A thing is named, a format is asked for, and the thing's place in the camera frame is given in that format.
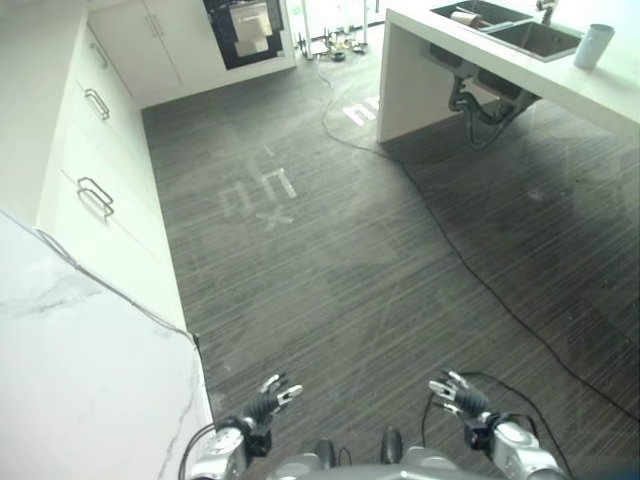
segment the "sink drain pipe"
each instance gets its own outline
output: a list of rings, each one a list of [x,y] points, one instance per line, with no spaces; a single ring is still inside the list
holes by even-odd
[[[488,113],[482,108],[476,97],[471,92],[463,92],[463,88],[464,79],[455,76],[451,96],[449,97],[449,109],[453,112],[464,112],[469,144],[477,150],[487,148],[495,142],[507,126],[535,101],[535,99],[532,99],[530,102],[516,107],[500,98],[498,99],[496,111]],[[479,120],[485,125],[494,127],[484,140],[478,140],[474,120]]]

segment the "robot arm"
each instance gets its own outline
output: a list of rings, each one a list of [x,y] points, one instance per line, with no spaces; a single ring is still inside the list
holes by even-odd
[[[235,480],[255,457],[271,450],[271,420],[302,393],[302,386],[285,388],[286,374],[273,375],[245,407],[242,418],[227,417],[196,460],[189,480]]]
[[[508,415],[492,413],[489,399],[455,372],[429,382],[429,388],[447,403],[444,408],[464,424],[465,441],[484,451],[509,480],[567,480],[553,455],[538,439]]]

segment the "drawer handle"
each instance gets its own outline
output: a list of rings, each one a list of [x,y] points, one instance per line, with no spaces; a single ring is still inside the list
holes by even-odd
[[[102,118],[102,120],[108,120],[111,117],[111,110],[109,110],[107,104],[104,103],[100,94],[93,88],[87,88],[84,91],[84,96],[85,98],[92,99],[98,105],[98,108],[100,109],[100,118]]]
[[[113,210],[113,207],[111,205],[109,205],[108,203],[106,203],[104,201],[104,199],[98,195],[95,191],[93,191],[90,188],[79,188],[78,189],[78,196],[81,197],[81,195],[83,193],[88,193],[90,194],[93,198],[96,199],[96,201],[102,205],[102,208],[104,209],[104,218],[106,219],[108,216],[113,215],[115,213],[115,211]]]
[[[98,54],[98,56],[100,57],[100,61],[102,63],[102,68],[104,70],[106,70],[107,68],[109,68],[109,62],[107,60],[107,56],[104,54],[104,52],[102,51],[102,49],[98,46],[97,43],[92,43],[89,48],[91,50],[93,50],[94,52],[96,52]]]
[[[96,189],[102,193],[102,195],[104,195],[104,198],[102,199],[102,202],[107,204],[107,205],[112,205],[113,204],[113,197],[111,197],[111,195],[109,195],[104,188],[102,188],[100,185],[98,185],[98,182],[96,182],[93,178],[91,177],[82,177],[78,179],[78,186],[81,189],[85,189],[87,187],[84,187],[82,185],[83,182],[89,182],[91,185],[93,185],[94,187],[96,187]]]

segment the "drawer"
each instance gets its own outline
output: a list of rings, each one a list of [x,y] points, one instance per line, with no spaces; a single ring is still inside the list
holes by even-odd
[[[165,258],[167,239],[160,212],[143,200],[149,198],[145,183],[148,177],[130,167],[131,159],[117,142],[96,144],[92,140],[75,122],[69,122],[62,160],[64,174],[76,189],[88,189],[86,194],[95,202],[101,199],[108,204],[113,210],[109,222],[119,224],[132,241],[155,258]]]
[[[83,92],[92,89],[98,93],[109,112],[104,124],[133,156],[145,163],[146,168],[151,168],[140,108],[88,26],[80,51],[74,58],[73,78]]]
[[[161,317],[180,324],[173,273],[131,238],[91,195],[60,174],[55,213],[47,233],[82,266]]]
[[[157,209],[155,180],[148,155],[146,158],[136,156],[121,142],[110,126],[110,119],[104,119],[105,112],[101,109],[99,97],[96,98],[95,95],[100,95],[100,92],[87,95],[79,84],[71,85],[69,123],[82,130],[93,144],[94,150],[101,154],[96,157],[96,161],[100,158],[99,161],[105,161],[113,170],[120,172],[128,187],[137,192],[150,209]]]

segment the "cabinet door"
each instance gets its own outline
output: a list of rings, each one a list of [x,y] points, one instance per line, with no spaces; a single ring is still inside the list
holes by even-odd
[[[91,151],[97,151],[91,161],[86,157],[80,156],[66,157],[68,162],[72,162],[76,168],[103,168],[96,160],[103,158],[107,166],[116,172],[119,172],[122,183],[126,184],[131,190],[138,192],[140,198],[152,208],[155,203],[153,197],[155,190],[153,185],[153,175],[149,157],[137,156],[130,149],[126,148],[113,128],[111,128],[112,119],[105,119],[100,109],[99,101],[93,96],[88,96],[77,83],[72,83],[72,91],[69,98],[71,103],[71,122],[72,125],[67,133],[67,137],[75,137],[76,140],[67,138],[70,149],[77,149],[78,142],[91,143]],[[102,91],[94,90],[93,95],[102,97]],[[78,135],[78,129],[84,132],[84,136]]]
[[[140,108],[116,72],[104,47],[86,28],[84,41],[74,57],[73,77],[85,90],[100,93],[109,109],[108,124],[140,161],[149,161],[147,138],[142,125]]]
[[[180,302],[165,264],[132,241],[91,196],[60,175],[55,215],[47,233],[92,273],[149,310],[180,325]]]
[[[145,0],[160,38],[186,85],[226,72],[202,0]]]
[[[91,12],[89,25],[133,97],[181,84],[158,28],[142,2]]]
[[[127,181],[130,180],[127,175],[138,175],[138,172],[119,167],[131,163],[117,142],[97,145],[79,125],[69,122],[63,172],[77,188],[93,190],[93,193],[86,191],[83,195],[85,200],[93,204],[99,203],[100,199],[106,201],[112,211],[108,216],[109,221],[119,224],[132,241],[160,260],[166,255],[164,225],[155,214],[157,210],[145,205],[140,199],[141,195]]]

